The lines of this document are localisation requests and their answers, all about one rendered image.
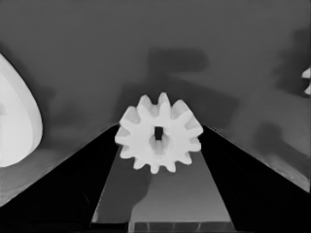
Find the white round carrier with pins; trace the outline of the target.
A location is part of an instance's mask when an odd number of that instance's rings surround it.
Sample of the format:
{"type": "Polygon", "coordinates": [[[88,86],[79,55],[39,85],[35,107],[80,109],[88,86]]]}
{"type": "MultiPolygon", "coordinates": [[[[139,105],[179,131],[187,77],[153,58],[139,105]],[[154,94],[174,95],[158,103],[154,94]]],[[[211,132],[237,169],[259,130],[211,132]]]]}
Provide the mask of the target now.
{"type": "Polygon", "coordinates": [[[39,146],[43,121],[23,78],[0,52],[0,167],[21,162],[39,146]]]}

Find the small white toothed gear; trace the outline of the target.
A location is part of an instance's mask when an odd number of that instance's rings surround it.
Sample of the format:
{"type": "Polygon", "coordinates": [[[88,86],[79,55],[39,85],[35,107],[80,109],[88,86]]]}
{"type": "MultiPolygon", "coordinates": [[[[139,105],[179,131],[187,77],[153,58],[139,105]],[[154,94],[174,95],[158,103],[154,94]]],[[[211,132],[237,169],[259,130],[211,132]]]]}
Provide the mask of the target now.
{"type": "Polygon", "coordinates": [[[190,153],[201,151],[202,133],[190,107],[182,99],[171,105],[162,92],[156,105],[143,95],[136,107],[126,109],[115,142],[122,146],[121,159],[134,159],[135,170],[149,165],[153,175],[161,167],[175,173],[177,162],[191,165],[190,153]]]}
{"type": "MultiPolygon", "coordinates": [[[[303,73],[302,73],[302,76],[301,76],[303,79],[310,79],[311,78],[311,67],[309,67],[307,70],[305,70],[303,73]]],[[[304,92],[308,95],[311,94],[311,84],[304,90],[304,92]]]]}

